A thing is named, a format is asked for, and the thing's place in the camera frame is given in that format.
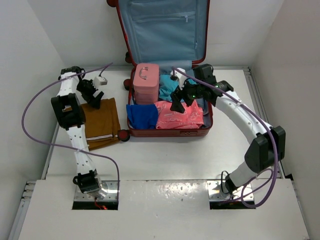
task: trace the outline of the pink case handle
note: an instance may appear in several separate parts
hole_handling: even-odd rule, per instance
[[[141,68],[140,69],[140,72],[139,72],[139,76],[140,76],[140,78],[142,78],[142,79],[144,79],[144,80],[147,80],[147,76],[142,76],[142,71],[143,70],[147,70],[148,71],[148,67],[147,66],[145,66],[145,67],[143,67],[143,68]]]

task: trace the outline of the suitcase wheel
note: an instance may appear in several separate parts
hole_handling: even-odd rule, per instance
[[[106,0],[106,3],[112,8],[116,7],[116,0]]]
[[[132,64],[132,59],[131,59],[130,54],[129,54],[128,51],[125,54],[125,62],[128,63],[128,64]]]
[[[128,142],[130,139],[129,130],[121,129],[118,131],[118,139],[122,142]]]
[[[126,79],[123,81],[123,86],[124,86],[125,90],[129,91],[130,85],[131,85],[131,79]]]

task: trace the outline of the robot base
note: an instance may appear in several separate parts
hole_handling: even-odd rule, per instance
[[[117,201],[117,181],[101,181],[102,191],[104,194],[101,194],[97,198],[96,203],[99,206],[105,206],[108,210],[118,210],[118,201]],[[73,210],[99,210],[95,205],[95,197],[82,193],[77,186],[74,193],[73,199]]]
[[[247,208],[241,202],[240,196],[242,191],[242,186],[233,192],[233,196],[231,199],[236,200],[235,202],[223,203],[230,199],[230,195],[227,195],[227,198],[224,198],[224,194],[221,193],[221,181],[220,180],[208,180],[206,181],[208,194],[209,194],[209,203],[210,209],[252,209]],[[252,192],[251,184],[249,184],[244,189],[244,195]],[[254,195],[251,193],[250,195],[243,198],[247,204],[253,205],[255,203]]]

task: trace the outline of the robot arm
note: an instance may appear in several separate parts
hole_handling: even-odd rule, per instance
[[[193,71],[197,79],[209,83],[224,92],[228,92],[228,94],[241,102],[229,83],[226,81],[217,82],[211,65],[204,64],[196,67]],[[250,113],[245,111],[240,104],[235,103],[228,96],[223,95],[217,90],[201,84],[190,84],[186,81],[185,76],[178,72],[172,72],[171,76],[171,79],[174,80],[182,79],[179,82],[179,86],[171,94],[172,111],[180,113],[185,111],[181,104],[181,99],[185,101],[187,106],[190,106],[194,99],[203,98],[225,113],[250,143],[250,147],[244,156],[244,162],[225,178],[225,183],[221,186],[224,193],[231,194],[274,163],[274,151],[266,129]],[[280,161],[285,156],[286,132],[281,126],[272,127],[270,124],[264,123],[270,128],[275,139],[278,159]]]
[[[85,134],[86,116],[75,92],[80,91],[88,104],[96,109],[100,108],[100,100],[104,93],[97,94],[98,90],[92,80],[84,80],[80,75],[70,77],[81,72],[82,69],[77,66],[61,70],[61,78],[68,79],[62,81],[60,91],[51,99],[51,104],[59,125],[69,136],[72,147],[88,152]],[[80,151],[76,151],[74,155],[77,176],[73,178],[73,183],[79,186],[82,193],[96,195],[101,189],[101,181],[94,162],[87,154]]]

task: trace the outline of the white table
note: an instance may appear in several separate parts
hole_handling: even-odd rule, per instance
[[[216,70],[250,107],[253,102],[242,70]],[[115,97],[119,121],[127,128],[129,71],[107,71],[105,97]],[[73,152],[54,148],[46,180],[38,180],[20,240],[303,240],[308,233],[289,179],[278,179],[269,200],[258,209],[210,210],[207,179],[232,171],[249,144],[219,110],[206,137],[134,138],[95,153],[114,158],[120,169],[117,211],[72,210],[76,186]],[[56,143],[70,145],[64,130]],[[115,167],[93,158],[103,180],[115,180]],[[264,180],[257,180],[253,188]],[[267,187],[254,194],[260,201]]]

